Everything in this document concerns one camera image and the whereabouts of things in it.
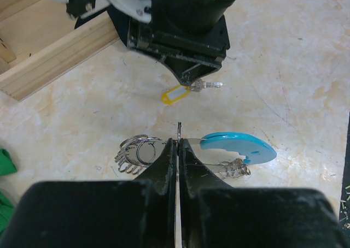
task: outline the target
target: marble floor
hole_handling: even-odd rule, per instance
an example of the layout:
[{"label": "marble floor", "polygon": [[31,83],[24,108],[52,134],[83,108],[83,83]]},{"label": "marble floor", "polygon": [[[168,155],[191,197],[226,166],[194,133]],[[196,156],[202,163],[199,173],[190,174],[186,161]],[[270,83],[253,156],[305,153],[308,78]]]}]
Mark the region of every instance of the marble floor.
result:
[{"label": "marble floor", "polygon": [[131,179],[113,169],[140,133],[184,138],[236,131],[277,151],[235,187],[310,187],[338,212],[350,107],[350,0],[237,0],[225,13],[231,49],[205,78],[220,89],[164,105],[177,85],[121,41],[23,102],[0,93],[0,147],[18,168],[0,178],[14,203],[37,181]]}]

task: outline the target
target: green cloth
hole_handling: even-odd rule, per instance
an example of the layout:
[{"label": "green cloth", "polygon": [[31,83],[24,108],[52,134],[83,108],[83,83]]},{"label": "green cloth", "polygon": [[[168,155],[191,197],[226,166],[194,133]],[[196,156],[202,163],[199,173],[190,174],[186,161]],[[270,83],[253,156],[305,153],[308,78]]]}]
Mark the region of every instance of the green cloth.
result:
[{"label": "green cloth", "polygon": [[0,176],[15,173],[16,167],[12,163],[10,154],[5,149],[0,149]]},{"label": "green cloth", "polygon": [[[10,154],[0,149],[0,176],[15,173],[16,167],[12,163]],[[0,235],[6,229],[15,208],[12,203],[0,192]]]},{"label": "green cloth", "polygon": [[0,235],[6,229],[15,208],[0,192]]}]

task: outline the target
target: metal screw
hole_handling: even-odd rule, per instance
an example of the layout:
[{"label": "metal screw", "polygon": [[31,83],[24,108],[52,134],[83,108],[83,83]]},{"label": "metal screw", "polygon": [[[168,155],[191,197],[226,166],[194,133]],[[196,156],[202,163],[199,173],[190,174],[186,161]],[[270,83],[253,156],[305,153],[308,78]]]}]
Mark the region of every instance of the metal screw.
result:
[{"label": "metal screw", "polygon": [[91,10],[92,10],[92,5],[91,5],[91,3],[88,3],[88,4],[85,6],[85,10],[86,10],[86,11],[91,11]]},{"label": "metal screw", "polygon": [[142,16],[142,15],[143,15],[143,11],[140,10],[140,9],[137,9],[137,10],[136,10],[136,13],[137,13],[137,15],[139,15],[139,16]]}]

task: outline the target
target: yellow key tag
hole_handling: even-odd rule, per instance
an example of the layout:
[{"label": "yellow key tag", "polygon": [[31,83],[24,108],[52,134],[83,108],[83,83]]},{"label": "yellow key tag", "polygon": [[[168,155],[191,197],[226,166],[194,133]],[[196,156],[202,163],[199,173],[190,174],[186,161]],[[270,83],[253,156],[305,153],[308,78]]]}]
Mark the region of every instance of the yellow key tag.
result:
[{"label": "yellow key tag", "polygon": [[178,100],[186,97],[190,93],[190,87],[176,86],[171,90],[162,94],[162,102],[165,104],[172,104]]}]

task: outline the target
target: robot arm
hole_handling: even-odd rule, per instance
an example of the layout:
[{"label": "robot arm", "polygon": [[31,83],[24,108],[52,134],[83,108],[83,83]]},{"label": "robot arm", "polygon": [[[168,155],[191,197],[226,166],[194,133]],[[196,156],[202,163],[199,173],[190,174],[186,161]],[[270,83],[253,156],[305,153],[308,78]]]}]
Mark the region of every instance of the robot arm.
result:
[{"label": "robot arm", "polygon": [[72,17],[112,5],[130,17],[127,47],[166,66],[183,86],[214,73],[230,48],[223,13],[235,0],[55,0]]}]

